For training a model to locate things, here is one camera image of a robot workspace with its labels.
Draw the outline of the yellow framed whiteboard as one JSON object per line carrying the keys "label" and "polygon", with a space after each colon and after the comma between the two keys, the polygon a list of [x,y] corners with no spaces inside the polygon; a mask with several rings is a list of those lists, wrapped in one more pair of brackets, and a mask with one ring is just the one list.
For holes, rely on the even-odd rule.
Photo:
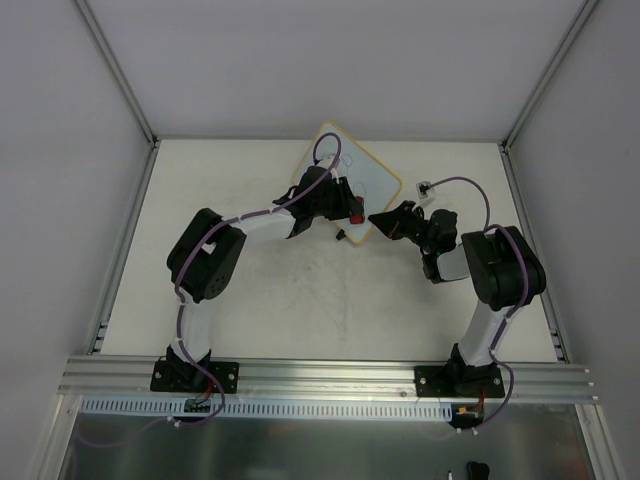
{"label": "yellow framed whiteboard", "polygon": [[292,180],[296,184],[306,169],[319,161],[321,167],[328,167],[336,153],[336,140],[319,138],[326,133],[334,133],[341,142],[340,160],[334,168],[337,177],[345,177],[355,197],[363,200],[364,220],[356,224],[349,219],[336,220],[334,224],[343,230],[346,238],[359,245],[369,236],[373,225],[368,220],[371,214],[386,212],[403,189],[401,178],[379,161],[362,144],[331,121],[325,122],[307,148],[300,163],[293,171]]}

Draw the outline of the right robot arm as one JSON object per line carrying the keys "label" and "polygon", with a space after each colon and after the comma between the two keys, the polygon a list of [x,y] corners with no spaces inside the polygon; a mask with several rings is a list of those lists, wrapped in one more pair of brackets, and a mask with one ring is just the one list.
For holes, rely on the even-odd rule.
{"label": "right robot arm", "polygon": [[518,228],[493,226],[460,235],[455,212],[438,209],[426,217],[411,201],[369,221],[387,238],[419,247],[423,273],[432,283],[470,279],[477,297],[469,326],[447,362],[414,368],[417,396],[504,398],[497,349],[516,313],[546,289],[544,268]]}

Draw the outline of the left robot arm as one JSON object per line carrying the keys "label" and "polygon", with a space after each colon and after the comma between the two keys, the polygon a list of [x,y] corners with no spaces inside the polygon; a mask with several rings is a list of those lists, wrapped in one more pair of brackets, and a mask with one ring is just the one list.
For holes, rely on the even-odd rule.
{"label": "left robot arm", "polygon": [[211,359],[210,321],[200,305],[226,289],[244,248],[294,238],[318,217],[364,218],[364,200],[347,179],[319,166],[307,168],[299,183],[266,209],[229,218],[209,208],[196,213],[166,261],[179,300],[178,320],[174,340],[154,365],[152,391],[236,392],[239,365]]}

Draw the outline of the red black whiteboard eraser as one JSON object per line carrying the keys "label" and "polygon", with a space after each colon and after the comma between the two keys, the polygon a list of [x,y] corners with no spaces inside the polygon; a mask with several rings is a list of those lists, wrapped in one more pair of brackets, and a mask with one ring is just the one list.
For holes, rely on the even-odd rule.
{"label": "red black whiteboard eraser", "polygon": [[352,205],[349,222],[351,225],[360,225],[360,224],[363,224],[364,221],[365,221],[364,198],[361,196],[356,196],[355,203]]}

